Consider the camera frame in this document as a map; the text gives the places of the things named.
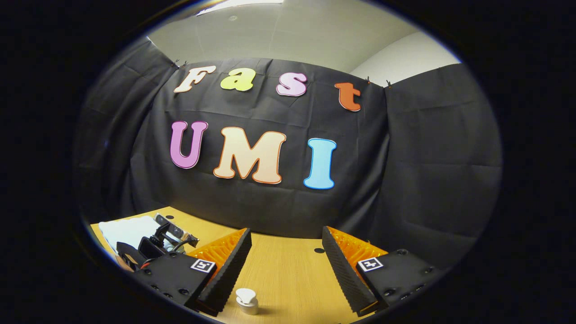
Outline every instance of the pink letter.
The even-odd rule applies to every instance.
[[[284,73],[280,76],[280,84],[276,86],[276,92],[281,96],[302,96],[306,92],[306,86],[302,82],[306,82],[306,76],[302,73]]]
[[[208,128],[208,123],[194,122],[190,126],[194,131],[194,134],[192,135],[192,148],[190,149],[190,155],[183,156],[180,150],[180,145],[182,145],[182,135],[184,134],[186,127],[188,127],[186,122],[174,122],[174,124],[172,124],[172,140],[170,142],[170,157],[172,158],[172,162],[182,169],[193,168],[196,163],[198,163],[198,158],[200,158],[202,134]]]

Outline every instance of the blue letter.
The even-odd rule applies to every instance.
[[[310,176],[304,180],[304,186],[312,189],[334,187],[334,181],[330,179],[330,162],[336,142],[323,138],[311,138],[308,140],[308,146],[312,148],[312,165]]]

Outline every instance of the colorful cutout letter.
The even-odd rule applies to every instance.
[[[304,180],[304,186],[312,189],[334,187],[334,181],[330,179],[330,164],[336,142],[323,138],[311,138],[308,140],[308,146],[312,148],[312,165],[310,176]]]
[[[254,77],[256,76],[256,71],[247,67],[241,67],[230,71],[228,75],[229,77],[226,77],[222,82],[220,82],[222,89],[247,91],[252,89],[252,80],[254,80]]]
[[[277,184],[282,181],[278,174],[280,146],[286,141],[286,135],[277,131],[267,131],[262,134],[256,145],[250,147],[246,133],[239,127],[224,127],[224,147],[220,165],[214,169],[214,175],[230,179],[236,174],[232,170],[232,160],[236,160],[236,168],[242,179],[246,179],[252,168],[258,163],[258,169],[252,179],[260,183]]]
[[[193,168],[200,158],[200,145],[202,143],[202,134],[208,128],[206,122],[194,122],[190,128],[194,131],[192,135],[192,148],[190,155],[183,156],[180,146],[182,145],[182,135],[188,127],[186,122],[174,122],[172,124],[172,140],[170,142],[170,157],[172,162],[183,169]]]
[[[360,90],[354,89],[354,85],[350,82],[337,83],[334,85],[340,89],[340,105],[350,111],[359,111],[360,105],[354,102],[354,96],[360,95]]]
[[[182,83],[176,89],[174,89],[174,92],[186,92],[192,89],[192,82],[194,82],[194,84],[198,84],[198,82],[202,81],[206,73],[212,73],[214,71],[216,71],[216,66],[214,65],[195,67],[190,69],[184,81],[182,81]]]
[[[280,84],[276,86],[276,92],[281,96],[302,96],[306,92],[306,76],[302,73],[284,73],[280,76]]]

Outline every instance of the white wall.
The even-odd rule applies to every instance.
[[[350,74],[381,86],[450,64],[460,63],[452,53],[423,32],[416,32],[384,47]]]

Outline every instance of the black cloth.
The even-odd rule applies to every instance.
[[[349,74],[277,59],[227,59],[171,66],[150,40],[122,54],[90,93],[76,159],[81,202],[91,222],[172,206],[231,227],[319,238],[324,225],[384,248],[406,248],[452,265],[480,235],[498,195],[502,154],[489,103],[464,65],[428,71],[383,88]],[[187,71],[216,71],[174,93]],[[239,67],[256,71],[253,88],[220,87]],[[306,93],[280,96],[286,72],[304,73]],[[335,83],[361,91],[359,112],[339,103]],[[200,159],[182,169],[170,159],[171,125],[207,122]],[[213,175],[223,127],[241,127],[254,146],[266,131],[287,136],[280,184]],[[310,138],[337,143],[329,190],[310,189]],[[192,131],[184,132],[182,154]]]
[[[493,111],[462,64],[386,87],[386,102],[390,147],[367,238],[453,265],[498,197],[502,147]]]
[[[174,93],[187,71],[215,65],[188,92]],[[220,82],[238,67],[256,71],[252,89],[226,90]],[[304,73],[306,93],[280,96],[278,78],[286,72]],[[351,82],[361,91],[360,112],[339,104],[337,82]],[[200,159],[191,169],[170,159],[173,122],[209,124],[204,132]],[[251,176],[217,178],[224,127],[241,127],[254,146],[267,131],[286,135],[278,172],[280,184],[262,184]],[[182,154],[190,152],[192,131],[184,132]],[[303,181],[310,173],[312,149],[308,139],[333,140],[328,190],[310,189]],[[381,186],[386,152],[384,89],[365,80],[320,66],[276,59],[227,59],[194,63],[180,68],[162,87],[147,115],[131,156],[130,176],[134,208],[147,211],[172,206],[195,216],[231,227],[280,236],[319,238],[322,226],[352,230],[367,216]]]

